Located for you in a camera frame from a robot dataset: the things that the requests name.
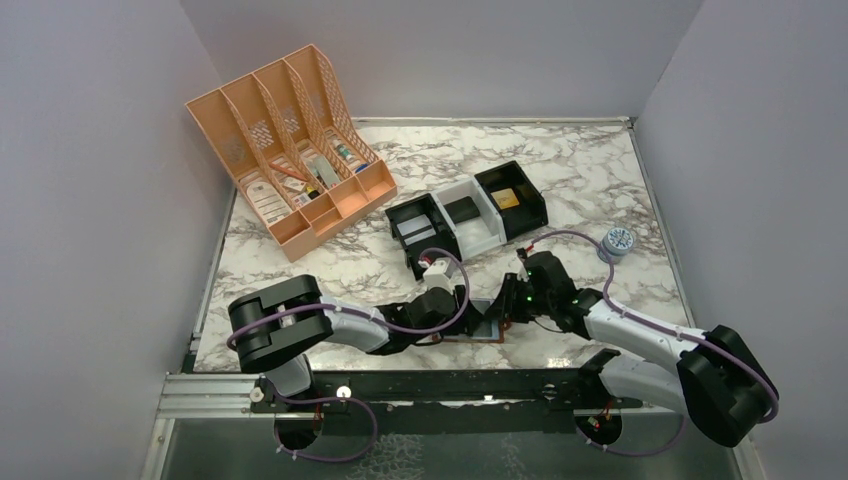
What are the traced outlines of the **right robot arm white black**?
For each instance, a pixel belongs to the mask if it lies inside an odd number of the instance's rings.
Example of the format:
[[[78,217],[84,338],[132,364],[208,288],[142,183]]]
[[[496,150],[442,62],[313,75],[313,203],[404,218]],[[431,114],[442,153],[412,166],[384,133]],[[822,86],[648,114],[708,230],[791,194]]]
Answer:
[[[579,288],[549,251],[519,256],[486,312],[492,320],[553,320],[565,333],[611,345],[583,365],[579,398],[600,407],[629,398],[684,415],[708,439],[737,446],[774,417],[779,394],[753,352],[733,329],[705,331],[626,308],[603,290]]]

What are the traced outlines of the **brown leather card holder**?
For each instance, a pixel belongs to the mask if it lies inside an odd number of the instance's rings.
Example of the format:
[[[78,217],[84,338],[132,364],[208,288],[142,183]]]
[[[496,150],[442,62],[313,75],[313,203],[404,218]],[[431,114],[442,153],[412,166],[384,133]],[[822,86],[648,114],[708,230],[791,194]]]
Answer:
[[[485,316],[492,303],[492,299],[472,298],[463,316],[435,336],[454,343],[503,343],[505,325]]]

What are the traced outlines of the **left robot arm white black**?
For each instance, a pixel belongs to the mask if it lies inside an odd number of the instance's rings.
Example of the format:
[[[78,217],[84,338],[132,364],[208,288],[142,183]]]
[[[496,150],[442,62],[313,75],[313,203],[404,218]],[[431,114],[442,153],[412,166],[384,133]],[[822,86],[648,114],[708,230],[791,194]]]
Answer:
[[[233,301],[226,345],[242,372],[263,375],[265,389],[298,411],[314,397],[310,348],[329,342],[387,356],[443,341],[500,342],[502,327],[485,317],[490,305],[456,285],[430,286],[408,301],[366,308],[326,295],[314,276],[299,275]]]

